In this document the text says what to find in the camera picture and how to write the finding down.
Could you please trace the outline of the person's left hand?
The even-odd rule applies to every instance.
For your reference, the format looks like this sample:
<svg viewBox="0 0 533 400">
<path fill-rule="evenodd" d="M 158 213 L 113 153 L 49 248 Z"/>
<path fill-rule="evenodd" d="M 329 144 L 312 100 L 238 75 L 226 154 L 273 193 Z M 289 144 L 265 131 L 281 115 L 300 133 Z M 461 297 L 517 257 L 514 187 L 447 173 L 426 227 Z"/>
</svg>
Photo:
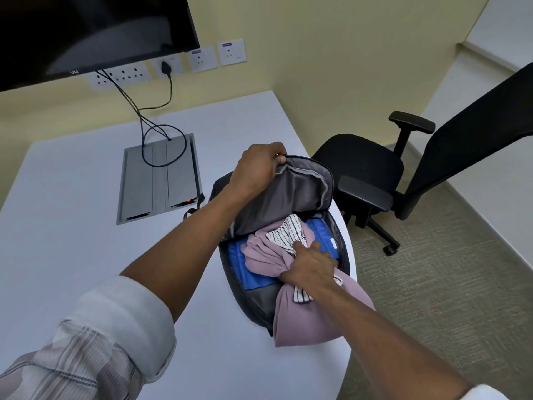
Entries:
<svg viewBox="0 0 533 400">
<path fill-rule="evenodd" d="M 243 200 L 251 200 L 272 182 L 281 166 L 273 166 L 267 144 L 253 144 L 243 152 L 232 172 L 229 190 Z"/>
</svg>

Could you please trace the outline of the person's right hand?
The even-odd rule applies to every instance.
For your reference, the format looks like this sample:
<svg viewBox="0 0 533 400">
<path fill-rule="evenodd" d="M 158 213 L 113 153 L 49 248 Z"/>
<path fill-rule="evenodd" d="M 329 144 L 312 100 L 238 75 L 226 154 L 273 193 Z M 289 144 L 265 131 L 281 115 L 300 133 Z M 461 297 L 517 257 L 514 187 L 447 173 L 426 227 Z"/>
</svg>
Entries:
<svg viewBox="0 0 533 400">
<path fill-rule="evenodd" d="M 313 241 L 310 254 L 294 258 L 291 268 L 281 274 L 280 279 L 287 284 L 306 291 L 316 302 L 325 308 L 335 303 L 340 287 L 334 282 L 337 261 L 327 252 L 321 252 L 320 244 Z"/>
</svg>

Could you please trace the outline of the black white striped garment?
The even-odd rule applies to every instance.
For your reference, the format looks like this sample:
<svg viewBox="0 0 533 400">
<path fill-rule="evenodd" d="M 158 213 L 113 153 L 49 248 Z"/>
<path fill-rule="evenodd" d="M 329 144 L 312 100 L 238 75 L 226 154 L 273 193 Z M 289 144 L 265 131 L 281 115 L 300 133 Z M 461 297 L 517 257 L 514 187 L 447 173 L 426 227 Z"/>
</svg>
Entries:
<svg viewBox="0 0 533 400">
<path fill-rule="evenodd" d="M 302 221 L 296 214 L 292 214 L 285 218 L 281 226 L 268 231 L 266 238 L 284 249 L 288 254 L 295 256 L 293 244 L 300 241 L 302 245 L 308 245 L 308 239 L 305 232 L 309 229 L 313 235 L 314 240 L 321 244 L 321 250 L 330 254 L 333 259 L 339 258 L 338 246 L 327 228 L 323 219 L 307 219 Z"/>
</svg>

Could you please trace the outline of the dark grey backpack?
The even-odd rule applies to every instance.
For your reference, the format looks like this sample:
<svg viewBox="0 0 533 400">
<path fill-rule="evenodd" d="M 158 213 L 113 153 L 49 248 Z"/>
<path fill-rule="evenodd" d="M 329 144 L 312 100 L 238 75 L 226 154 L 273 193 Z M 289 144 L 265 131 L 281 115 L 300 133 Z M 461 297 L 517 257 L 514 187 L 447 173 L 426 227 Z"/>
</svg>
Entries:
<svg viewBox="0 0 533 400">
<path fill-rule="evenodd" d="M 291 214 L 296 214 L 303 221 L 323 219 L 339 244 L 336 281 L 352 291 L 356 283 L 350 276 L 348 252 L 342 234 L 329 212 L 333 187 L 333 176 L 327 167 L 310 158 L 287 156 L 285 165 L 278 168 L 269 187 L 237 215 L 218 246 L 224 273 L 237 304 L 252 322 L 265 328 L 271 337 L 276 294 L 284 283 L 278 278 L 279 281 L 272 285 L 245 290 L 230 267 L 227 257 L 229 242 L 249 237 Z"/>
</svg>

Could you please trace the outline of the pink garment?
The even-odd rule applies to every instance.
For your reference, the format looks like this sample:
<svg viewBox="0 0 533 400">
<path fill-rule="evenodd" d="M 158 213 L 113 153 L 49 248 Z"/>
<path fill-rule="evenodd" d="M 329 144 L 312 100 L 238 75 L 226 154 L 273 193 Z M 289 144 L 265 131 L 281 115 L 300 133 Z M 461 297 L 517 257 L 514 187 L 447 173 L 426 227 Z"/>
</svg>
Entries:
<svg viewBox="0 0 533 400">
<path fill-rule="evenodd" d="M 278 279 L 291 268 L 294 257 L 265 236 L 268 231 L 281 226 L 284 220 L 249 235 L 242 253 L 251 272 Z M 315 241 L 314 235 L 309 229 L 305 234 L 310 246 Z M 276 347 L 321 344 L 341 336 L 313 298 L 305 290 L 290 284 L 283 284 L 276 294 L 272 333 Z"/>
</svg>

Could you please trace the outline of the person's left forearm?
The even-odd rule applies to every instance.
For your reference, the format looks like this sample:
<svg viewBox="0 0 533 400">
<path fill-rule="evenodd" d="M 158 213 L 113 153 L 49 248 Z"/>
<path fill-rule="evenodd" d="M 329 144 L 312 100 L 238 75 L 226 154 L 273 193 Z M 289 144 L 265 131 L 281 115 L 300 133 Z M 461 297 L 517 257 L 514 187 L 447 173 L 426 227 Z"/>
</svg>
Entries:
<svg viewBox="0 0 533 400">
<path fill-rule="evenodd" d="M 176 323 L 223 235 L 249 202 L 249 197 L 243 190 L 226 186 L 212 201 L 129 264 L 120 275 L 149 289 L 169 309 Z"/>
</svg>

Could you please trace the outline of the person's right forearm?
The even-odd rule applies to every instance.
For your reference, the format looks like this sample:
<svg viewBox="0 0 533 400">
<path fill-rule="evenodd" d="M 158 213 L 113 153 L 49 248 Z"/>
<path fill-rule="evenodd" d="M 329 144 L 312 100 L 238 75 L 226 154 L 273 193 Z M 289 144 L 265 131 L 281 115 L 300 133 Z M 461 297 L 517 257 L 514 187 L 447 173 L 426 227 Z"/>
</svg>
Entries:
<svg viewBox="0 0 533 400">
<path fill-rule="evenodd" d="M 292 284 L 338 326 L 382 400 L 460 400 L 474 385 L 449 363 L 350 296 L 332 277 Z"/>
</svg>

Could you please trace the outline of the blue folded cloth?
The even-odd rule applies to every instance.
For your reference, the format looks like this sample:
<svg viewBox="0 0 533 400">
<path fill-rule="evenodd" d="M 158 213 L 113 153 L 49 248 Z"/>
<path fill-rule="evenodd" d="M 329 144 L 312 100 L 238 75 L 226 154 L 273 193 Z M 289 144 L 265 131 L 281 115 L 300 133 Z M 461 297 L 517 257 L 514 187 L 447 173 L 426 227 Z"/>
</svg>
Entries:
<svg viewBox="0 0 533 400">
<path fill-rule="evenodd" d="M 327 251 L 332 258 L 339 259 L 339 244 L 334 239 L 329 228 L 322 219 L 307 219 L 305 224 L 312 230 L 315 240 L 320 242 L 321 251 Z M 275 277 L 269 277 L 251 272 L 245 265 L 245 256 L 242 247 L 246 245 L 248 237 L 230 241 L 227 248 L 227 257 L 230 267 L 235 272 L 238 281 L 245 290 L 259 289 L 278 282 Z"/>
</svg>

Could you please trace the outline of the black office chair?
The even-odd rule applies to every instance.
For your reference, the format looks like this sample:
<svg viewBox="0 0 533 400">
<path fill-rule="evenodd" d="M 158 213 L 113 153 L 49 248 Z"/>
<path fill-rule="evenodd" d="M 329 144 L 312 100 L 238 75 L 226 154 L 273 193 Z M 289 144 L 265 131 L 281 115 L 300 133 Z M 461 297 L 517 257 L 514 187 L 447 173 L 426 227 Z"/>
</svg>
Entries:
<svg viewBox="0 0 533 400">
<path fill-rule="evenodd" d="M 533 136 L 533 62 L 504 80 L 436 129 L 423 117 L 401 111 L 390 114 L 400 133 L 393 150 L 353 134 L 337 134 L 312 156 L 331 170 L 334 199 L 346 224 L 355 217 L 388 244 L 385 255 L 400 244 L 372 217 L 393 211 L 409 217 L 421 196 L 440 183 L 512 143 Z M 405 193 L 396 190 L 404 171 L 401 159 L 412 132 L 430 135 Z"/>
</svg>

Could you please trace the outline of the white shirt cuff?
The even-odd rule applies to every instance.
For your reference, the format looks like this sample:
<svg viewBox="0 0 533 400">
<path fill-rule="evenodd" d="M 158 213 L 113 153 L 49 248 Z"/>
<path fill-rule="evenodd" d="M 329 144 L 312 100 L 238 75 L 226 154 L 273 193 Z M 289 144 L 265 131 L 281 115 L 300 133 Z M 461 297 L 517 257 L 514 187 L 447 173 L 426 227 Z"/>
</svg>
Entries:
<svg viewBox="0 0 533 400">
<path fill-rule="evenodd" d="M 499 390 L 496 390 L 495 388 L 487 384 L 479 384 L 471 388 L 459 400 L 509 400 L 509 399 L 506 395 L 504 395 Z"/>
</svg>

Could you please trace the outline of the wide white wall socket plate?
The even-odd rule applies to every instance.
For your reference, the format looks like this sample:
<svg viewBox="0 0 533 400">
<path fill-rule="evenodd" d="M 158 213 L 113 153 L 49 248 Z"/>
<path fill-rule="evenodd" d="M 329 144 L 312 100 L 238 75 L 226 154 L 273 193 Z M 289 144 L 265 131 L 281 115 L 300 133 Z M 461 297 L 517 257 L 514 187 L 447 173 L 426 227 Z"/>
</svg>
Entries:
<svg viewBox="0 0 533 400">
<path fill-rule="evenodd" d="M 114 88 L 114 84 L 124 87 L 152 80 L 144 61 L 85 73 L 83 77 L 96 91 Z"/>
</svg>

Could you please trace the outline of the black wall monitor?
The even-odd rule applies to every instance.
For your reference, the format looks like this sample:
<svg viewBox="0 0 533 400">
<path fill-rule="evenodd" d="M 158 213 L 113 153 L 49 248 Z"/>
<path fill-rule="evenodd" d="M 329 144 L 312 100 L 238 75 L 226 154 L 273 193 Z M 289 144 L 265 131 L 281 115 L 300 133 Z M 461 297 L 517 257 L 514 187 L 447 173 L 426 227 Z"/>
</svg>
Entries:
<svg viewBox="0 0 533 400">
<path fill-rule="evenodd" d="M 0 93 L 198 48 L 188 0 L 0 0 Z"/>
</svg>

